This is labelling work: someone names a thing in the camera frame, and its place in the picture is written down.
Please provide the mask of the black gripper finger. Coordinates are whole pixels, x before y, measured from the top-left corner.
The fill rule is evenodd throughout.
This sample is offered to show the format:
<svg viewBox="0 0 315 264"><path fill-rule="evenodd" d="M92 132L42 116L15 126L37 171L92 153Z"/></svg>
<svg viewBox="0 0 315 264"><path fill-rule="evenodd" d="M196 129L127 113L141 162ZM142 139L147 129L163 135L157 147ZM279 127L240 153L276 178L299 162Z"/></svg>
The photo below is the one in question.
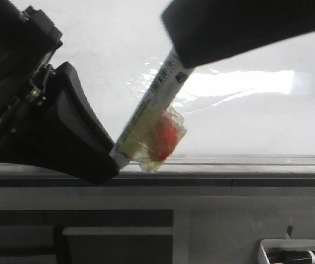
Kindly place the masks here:
<svg viewBox="0 0 315 264"><path fill-rule="evenodd" d="M162 22L186 68L315 32L315 1L172 1Z"/></svg>
<svg viewBox="0 0 315 264"><path fill-rule="evenodd" d="M69 62L48 75L43 98L17 106L0 144L0 163L51 169L96 185L117 176L109 155L113 141Z"/></svg>

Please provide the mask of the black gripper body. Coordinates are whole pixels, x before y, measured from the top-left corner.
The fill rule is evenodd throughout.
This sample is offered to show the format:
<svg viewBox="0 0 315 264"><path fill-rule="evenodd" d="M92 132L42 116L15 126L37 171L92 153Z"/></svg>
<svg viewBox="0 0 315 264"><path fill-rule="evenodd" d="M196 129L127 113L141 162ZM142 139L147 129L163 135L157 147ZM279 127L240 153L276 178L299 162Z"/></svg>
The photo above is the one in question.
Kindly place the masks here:
<svg viewBox="0 0 315 264"><path fill-rule="evenodd" d="M61 37L42 9L30 5L20 11L11 1L0 1L0 147L41 102L45 85L34 79L49 76Z"/></svg>

